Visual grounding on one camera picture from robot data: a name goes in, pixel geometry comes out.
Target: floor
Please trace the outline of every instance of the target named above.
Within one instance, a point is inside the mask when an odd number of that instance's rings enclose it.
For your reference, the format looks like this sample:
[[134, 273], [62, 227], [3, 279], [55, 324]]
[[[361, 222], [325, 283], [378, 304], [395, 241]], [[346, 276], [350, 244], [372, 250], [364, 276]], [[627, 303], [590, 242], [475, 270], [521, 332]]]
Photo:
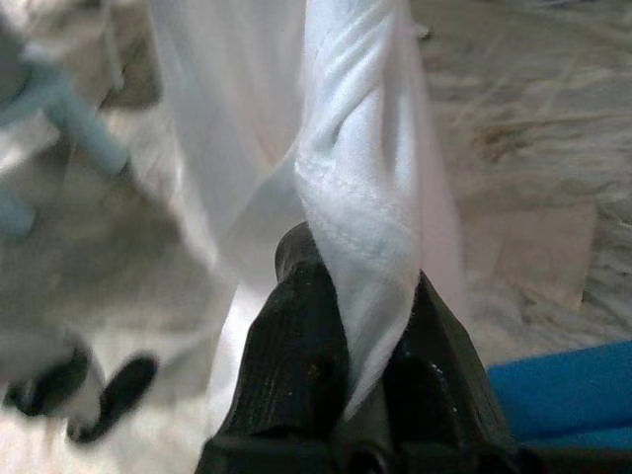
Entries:
[[[29, 239], [0, 244], [0, 318], [64, 321], [106, 372], [158, 348], [170, 384], [91, 452], [65, 444], [60, 425], [25, 427], [5, 414], [0, 462], [10, 466], [3, 472], [184, 474], [203, 438], [208, 348], [219, 331], [212, 314], [230, 294], [208, 271], [210, 249], [192, 224], [196, 203], [181, 186], [142, 2], [117, 2], [126, 84], [117, 93], [91, 27], [94, 3], [0, 0], [29, 38], [54, 46], [133, 155], [112, 180], [41, 120], [28, 124], [31, 134], [0, 136], [41, 142], [18, 146], [11, 163], [0, 157], [0, 179], [39, 209]], [[468, 329], [482, 360], [632, 338], [632, 6], [411, 3], [432, 31], [420, 50], [463, 221]], [[170, 442], [169, 455], [156, 439]]]

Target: white garment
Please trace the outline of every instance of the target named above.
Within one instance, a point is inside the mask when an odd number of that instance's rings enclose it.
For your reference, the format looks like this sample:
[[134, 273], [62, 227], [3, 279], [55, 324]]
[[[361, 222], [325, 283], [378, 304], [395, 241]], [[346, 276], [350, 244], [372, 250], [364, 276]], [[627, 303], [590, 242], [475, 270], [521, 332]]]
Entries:
[[238, 281], [209, 385], [228, 409], [280, 237], [307, 218], [352, 357], [347, 415], [420, 269], [464, 311], [459, 234], [406, 0], [153, 0], [165, 91], [214, 257]]

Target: blue object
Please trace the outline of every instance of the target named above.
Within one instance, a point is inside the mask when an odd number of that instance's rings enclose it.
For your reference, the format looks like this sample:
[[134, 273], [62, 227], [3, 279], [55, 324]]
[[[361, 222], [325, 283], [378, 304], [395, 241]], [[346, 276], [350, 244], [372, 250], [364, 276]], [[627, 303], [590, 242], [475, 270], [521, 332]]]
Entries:
[[632, 448], [632, 342], [489, 370], [520, 441]]
[[[26, 87], [0, 107], [0, 127], [43, 110], [48, 120], [77, 141], [101, 170], [109, 175], [119, 173], [129, 155], [109, 135], [96, 110], [74, 92], [70, 79], [44, 62], [29, 66], [31, 76]], [[11, 190], [0, 189], [0, 232], [13, 238], [24, 237], [33, 227], [35, 215], [35, 210]]]

